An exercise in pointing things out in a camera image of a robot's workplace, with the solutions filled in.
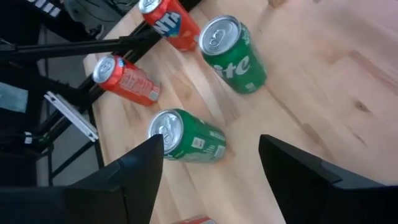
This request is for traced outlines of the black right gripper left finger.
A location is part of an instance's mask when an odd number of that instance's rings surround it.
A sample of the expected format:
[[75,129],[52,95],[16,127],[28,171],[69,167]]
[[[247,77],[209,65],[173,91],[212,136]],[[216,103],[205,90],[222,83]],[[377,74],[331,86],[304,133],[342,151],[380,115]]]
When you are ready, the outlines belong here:
[[74,184],[1,189],[1,223],[149,223],[164,140],[156,134]]

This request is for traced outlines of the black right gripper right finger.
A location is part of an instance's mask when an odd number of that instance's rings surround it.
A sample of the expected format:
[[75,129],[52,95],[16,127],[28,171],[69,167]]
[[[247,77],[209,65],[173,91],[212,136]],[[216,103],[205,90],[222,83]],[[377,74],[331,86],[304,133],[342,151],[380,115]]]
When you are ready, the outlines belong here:
[[287,223],[397,223],[397,186],[336,166],[271,135],[259,156]]

